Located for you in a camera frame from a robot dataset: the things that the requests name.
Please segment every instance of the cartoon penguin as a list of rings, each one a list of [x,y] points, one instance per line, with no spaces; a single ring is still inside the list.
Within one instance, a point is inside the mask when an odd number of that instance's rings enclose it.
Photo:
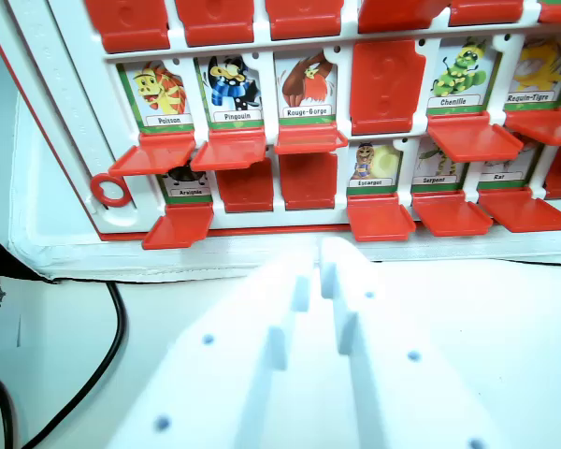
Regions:
[[[225,59],[218,65],[216,56],[208,64],[208,81],[212,88],[212,105],[222,106],[225,97],[233,98],[235,110],[247,110],[247,106],[258,107],[255,97],[259,95],[255,80],[248,80],[245,72],[248,68],[243,59],[235,57]]]

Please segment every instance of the red ring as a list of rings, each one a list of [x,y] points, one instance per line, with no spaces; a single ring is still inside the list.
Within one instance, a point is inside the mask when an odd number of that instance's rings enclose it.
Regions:
[[[100,185],[102,182],[113,182],[121,187],[122,198],[112,199],[104,195],[104,189]],[[124,180],[122,178],[110,176],[108,173],[95,175],[90,182],[90,190],[92,191],[93,196],[95,196],[100,203],[108,206],[109,208],[121,208],[131,201],[131,194],[129,193],[129,189],[127,188],[127,184]]]

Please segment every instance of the red border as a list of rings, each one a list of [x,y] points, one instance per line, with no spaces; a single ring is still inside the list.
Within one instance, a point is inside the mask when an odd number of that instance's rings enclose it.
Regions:
[[[414,222],[416,231],[425,228],[422,222]],[[493,226],[500,226],[493,220]],[[241,227],[237,229],[210,229],[208,237],[259,236],[266,234],[293,234],[296,232],[351,232],[349,224],[307,224],[300,226]],[[120,234],[101,234],[102,241],[143,240],[147,232],[128,232]]]
[[[68,182],[71,184],[71,188],[73,189],[73,192],[75,192],[75,195],[77,196],[79,203],[81,204],[81,206],[83,207],[83,210],[85,210],[85,213],[87,214],[87,218],[90,219],[90,223],[93,226],[93,229],[95,229],[95,232],[98,235],[100,234],[100,231],[98,231],[94,220],[92,219],[92,215],[91,213],[87,210],[87,208],[85,207],[85,203],[83,202],[81,195],[79,194],[79,192],[77,191],[77,189],[75,188],[75,185],[73,184],[73,182],[71,181],[70,177],[68,176],[68,173],[66,172],[65,166],[63,165],[62,161],[60,160],[60,157],[58,157],[58,153],[54,150],[54,146],[52,145],[50,139],[48,138],[48,133],[46,133],[46,130],[44,129],[44,127],[41,125],[41,122],[39,121],[39,119],[37,118],[36,112],[33,109],[33,106],[31,105],[31,102],[29,101],[29,98],[27,98],[27,95],[25,95],[24,90],[21,87],[21,83],[19,82],[19,79],[17,78],[17,76],[15,75],[14,70],[12,69],[12,66],[10,65],[10,62],[8,61],[7,56],[5,55],[4,51],[2,50],[2,46],[0,45],[0,56],[2,56],[2,60],[4,61],[5,66],[7,67],[8,72],[10,73],[10,77],[12,77],[12,80],[14,81],[14,83],[16,84],[17,88],[19,89],[19,92],[21,93],[21,97],[22,99],[25,101],[25,104],[27,105],[27,108],[29,108],[29,111],[31,112],[31,115],[33,116],[33,118],[36,120],[37,123],[37,127],[39,128],[39,131],[41,132],[42,136],[44,137],[44,139],[46,139],[46,143],[48,144],[48,146],[50,147],[52,154],[54,155],[54,157],[56,158],[56,162],[58,162],[58,165],[60,166],[60,168],[62,169],[62,171],[64,172],[66,179],[68,180]],[[37,76],[42,80],[42,82],[44,82],[45,84],[45,80],[44,78],[41,76],[41,74],[37,73]]]

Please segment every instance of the green caterpillar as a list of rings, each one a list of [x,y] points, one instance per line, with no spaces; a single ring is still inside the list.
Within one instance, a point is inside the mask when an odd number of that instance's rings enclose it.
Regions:
[[[443,168],[445,168],[445,164],[447,163],[447,161],[449,161],[449,163],[450,163],[449,174],[450,175],[456,174],[455,162],[453,162],[451,159],[449,159],[449,157],[444,153],[444,151],[441,150],[436,145],[435,145],[434,150],[430,150],[429,152],[423,152],[422,154],[420,154],[420,156],[419,156],[420,164],[422,163],[422,161],[424,159],[430,159],[431,157],[436,156],[437,154],[440,154],[440,162],[439,162],[439,167],[437,169],[437,174],[435,176],[440,176],[442,174],[442,170],[443,170]]]
[[[442,60],[447,70],[437,80],[434,80],[432,91],[435,96],[447,96],[449,94],[459,94],[471,86],[479,86],[486,81],[486,72],[478,69],[478,65],[471,68],[484,56],[486,51],[486,41],[474,42],[470,37],[467,38],[463,49],[455,57],[455,64],[447,65],[447,57]]]

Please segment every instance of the character card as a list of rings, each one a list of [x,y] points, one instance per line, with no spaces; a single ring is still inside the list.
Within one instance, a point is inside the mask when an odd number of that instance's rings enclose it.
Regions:
[[[411,191],[446,192],[463,186],[468,164],[453,162],[431,138],[423,138],[413,171]]]
[[[337,110],[337,66],[322,51],[276,53],[279,123],[330,123]]]
[[[561,106],[561,35],[529,36],[515,67],[505,110]]]
[[[349,158],[353,172],[347,194],[390,194],[395,192],[402,154],[389,141],[351,145]]]
[[[161,61],[116,66],[141,133],[194,129],[183,81],[166,70]]]
[[[516,135],[524,147],[512,161],[486,162],[480,176],[479,189],[503,189],[525,186],[534,171],[542,144],[536,140]]]
[[[442,39],[428,115],[461,114],[486,109],[498,53],[489,36]]]
[[[260,80],[239,55],[195,58],[202,100],[212,129],[262,126]]]
[[[208,177],[205,171],[192,171],[188,161],[165,175],[158,176],[166,204],[210,203]]]

